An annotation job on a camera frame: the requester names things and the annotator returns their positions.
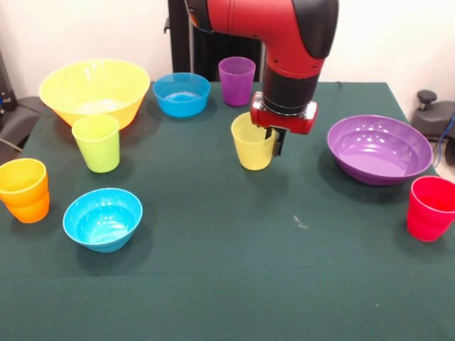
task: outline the light blue bowl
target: light blue bowl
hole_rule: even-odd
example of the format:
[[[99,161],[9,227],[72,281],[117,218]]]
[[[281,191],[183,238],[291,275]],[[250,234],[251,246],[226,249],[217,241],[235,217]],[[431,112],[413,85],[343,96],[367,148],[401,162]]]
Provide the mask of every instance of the light blue bowl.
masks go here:
[[[152,89],[158,104],[172,117],[191,117],[207,105],[210,82],[194,73],[173,73],[157,80]]]
[[[63,229],[76,243],[97,252],[114,252],[131,238],[142,218],[136,195],[103,188],[76,199],[63,216]]]

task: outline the yellow cup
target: yellow cup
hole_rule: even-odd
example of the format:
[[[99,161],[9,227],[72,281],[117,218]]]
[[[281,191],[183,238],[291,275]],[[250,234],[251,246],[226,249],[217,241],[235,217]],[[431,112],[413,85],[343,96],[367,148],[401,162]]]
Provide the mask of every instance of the yellow cup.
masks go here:
[[[266,139],[267,130],[253,124],[249,112],[236,118],[230,128],[242,166],[250,171],[266,168],[272,161],[276,131]]]
[[[50,204],[44,163],[34,158],[19,158],[0,166],[0,200],[20,222],[42,220]]]
[[[110,115],[88,115],[71,131],[87,167],[95,173],[113,171],[120,163],[119,122]]]

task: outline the plastic cup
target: plastic cup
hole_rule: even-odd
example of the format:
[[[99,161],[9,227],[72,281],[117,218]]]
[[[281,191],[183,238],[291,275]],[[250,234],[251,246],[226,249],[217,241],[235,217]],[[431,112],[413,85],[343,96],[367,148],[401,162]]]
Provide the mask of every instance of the plastic cup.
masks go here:
[[[226,104],[241,107],[250,102],[256,64],[244,57],[229,57],[218,64]]]
[[[245,112],[234,120],[231,132],[237,156],[243,167],[250,171],[259,171],[270,164],[276,139],[275,130],[266,139],[267,130],[253,124],[250,113]]]
[[[119,122],[110,115],[89,115],[76,121],[72,133],[87,167],[113,171],[120,163]]]
[[[44,163],[34,158],[18,158],[0,166],[0,200],[20,222],[42,220],[50,204]]]
[[[422,242],[434,242],[455,222],[455,184],[423,176],[411,187],[407,229]]]

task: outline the green cup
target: green cup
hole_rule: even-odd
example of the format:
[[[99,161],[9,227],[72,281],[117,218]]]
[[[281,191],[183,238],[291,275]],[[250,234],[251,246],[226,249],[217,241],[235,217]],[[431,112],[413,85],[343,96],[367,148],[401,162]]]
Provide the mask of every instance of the green cup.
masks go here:
[[[87,167],[95,173],[113,171],[120,163],[120,124],[110,115],[87,115],[71,132]]]

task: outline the bowl rim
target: bowl rim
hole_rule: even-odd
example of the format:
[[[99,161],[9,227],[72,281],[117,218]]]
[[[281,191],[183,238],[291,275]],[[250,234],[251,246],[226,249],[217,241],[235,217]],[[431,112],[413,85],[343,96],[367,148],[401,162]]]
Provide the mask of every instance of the bowl rim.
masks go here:
[[[134,224],[134,226],[131,228],[131,230],[124,236],[116,239],[116,240],[113,240],[113,241],[110,241],[108,243],[85,243],[85,242],[82,242],[80,241],[79,239],[76,239],[74,238],[73,236],[71,236],[67,229],[66,229],[66,225],[65,225],[65,219],[66,219],[66,215],[68,213],[68,211],[70,210],[70,208],[80,199],[82,199],[83,197],[86,197],[88,195],[92,195],[93,193],[96,193],[96,192],[104,192],[106,190],[114,190],[116,192],[123,192],[129,196],[132,196],[136,201],[137,203],[139,204],[139,207],[140,207],[140,213],[139,213],[139,219],[137,220],[136,224]],[[141,203],[141,200],[136,196],[134,195],[133,193],[129,192],[128,190],[124,190],[122,188],[98,188],[97,190],[91,190],[90,192],[86,192],[82,195],[80,195],[79,197],[77,197],[76,199],[73,200],[72,203],[70,203],[68,205],[68,207],[66,208],[66,211],[65,211],[65,214],[63,215],[63,220],[62,220],[62,224],[63,224],[63,230],[65,231],[65,234],[70,238],[72,239],[74,242],[78,243],[78,244],[81,244],[83,246],[89,246],[89,247],[98,247],[98,246],[102,246],[102,245],[110,245],[112,243],[115,243],[115,242],[118,242],[121,238],[124,238],[125,236],[129,235],[129,234],[132,234],[136,228],[139,226],[139,223],[141,222],[141,219],[142,219],[142,215],[144,213],[144,208],[142,207],[142,203]]]
[[[401,176],[397,176],[397,175],[378,175],[378,174],[374,174],[374,173],[369,173],[369,172],[365,172],[364,170],[361,170],[361,169],[358,169],[354,166],[352,166],[351,164],[347,163],[346,161],[344,161],[342,158],[340,158],[336,153],[335,151],[333,150],[333,146],[332,144],[330,143],[329,139],[330,139],[330,135],[332,134],[333,130],[339,126],[340,124],[342,124],[343,122],[345,121],[349,121],[351,119],[358,119],[358,118],[361,118],[361,117],[375,117],[375,118],[381,118],[381,119],[386,119],[388,121],[393,121],[394,123],[396,124],[399,124],[401,126],[405,126],[406,129],[409,129],[411,131],[414,131],[416,132],[419,136],[421,136],[422,140],[425,141],[425,145],[427,146],[428,150],[430,151],[430,157],[429,157],[429,160],[425,163],[425,167],[421,167],[420,170],[418,171],[415,171],[413,173],[409,173],[409,174],[405,174],[405,175],[401,175]],[[366,175],[370,175],[370,176],[374,176],[376,178],[382,178],[382,179],[387,179],[387,180],[392,180],[392,179],[405,179],[405,178],[412,178],[416,175],[419,175],[421,174],[422,172],[424,172],[425,170],[428,169],[428,167],[430,167],[430,165],[432,164],[432,159],[433,159],[433,148],[432,148],[432,145],[430,144],[430,142],[427,140],[427,138],[420,132],[418,131],[417,129],[415,129],[413,126],[411,126],[410,124],[407,124],[406,122],[404,121],[400,121],[398,119],[393,119],[392,117],[387,117],[387,116],[383,116],[383,115],[377,115],[377,114],[360,114],[360,115],[353,115],[353,116],[349,116],[349,117],[345,117],[344,119],[341,119],[339,121],[337,121],[329,130],[328,130],[328,133],[327,133],[327,137],[326,137],[326,140],[327,140],[327,145],[328,145],[328,148],[330,149],[332,155],[340,162],[346,164],[347,166],[350,166],[354,169],[356,169],[357,171],[359,172],[362,172]]]
[[[195,98],[195,99],[189,99],[188,101],[173,101],[172,99],[166,99],[165,97],[162,97],[162,96],[159,96],[157,93],[156,93],[156,89],[155,89],[155,86],[158,82],[162,82],[164,79],[166,79],[167,77],[170,77],[170,76],[174,76],[174,75],[190,75],[190,76],[194,76],[196,78],[199,78],[201,79],[206,85],[207,85],[207,90],[204,92],[204,94],[199,97],[199,98]],[[151,86],[151,89],[155,95],[156,98],[159,98],[163,101],[166,101],[166,102],[169,102],[169,103],[179,103],[179,104],[187,104],[187,103],[192,103],[192,102],[196,102],[196,101],[199,101],[202,97],[205,97],[207,96],[209,93],[210,93],[210,90],[212,89],[212,85],[211,83],[207,80],[207,78],[201,76],[201,75],[198,75],[197,73],[192,73],[192,72],[173,72],[173,73],[170,73],[168,75],[164,75],[163,77],[160,77],[159,79],[157,79],[153,85]]]
[[[78,115],[78,116],[93,115],[93,114],[86,114],[86,113],[84,113],[84,114],[75,114],[75,113],[68,112],[67,110],[63,110],[61,108],[49,105],[49,101],[45,101],[44,98],[43,98],[43,86],[56,73],[62,72],[63,70],[68,69],[68,68],[70,68],[72,66],[79,65],[79,64],[100,63],[100,62],[114,62],[114,63],[122,63],[122,64],[130,65],[130,66],[138,69],[139,71],[141,71],[141,73],[143,75],[145,75],[146,78],[149,80],[149,86],[146,87],[146,89],[143,92],[141,92],[140,96],[138,96],[134,101],[130,101],[130,102],[126,103],[125,105],[122,105],[122,106],[118,107],[116,109],[116,111],[124,109],[124,108],[127,108],[130,105],[132,105],[133,103],[136,103],[141,98],[143,98],[146,95],[146,93],[149,91],[149,88],[150,88],[150,75],[143,67],[139,66],[138,64],[130,62],[130,61],[125,60],[125,59],[120,59],[120,58],[88,58],[88,59],[76,60],[75,62],[71,62],[71,63],[65,64],[65,65],[62,65],[62,66],[58,67],[57,69],[55,69],[54,71],[52,71],[51,73],[49,73],[47,76],[45,76],[44,79],[41,81],[39,87],[38,87],[38,97],[40,98],[40,100],[47,107],[49,107],[49,108],[51,108],[52,110],[55,110],[55,111],[64,112],[66,114]],[[112,112],[112,110],[107,110],[107,111],[103,111],[103,112],[97,112],[96,114],[109,114],[110,112]]]

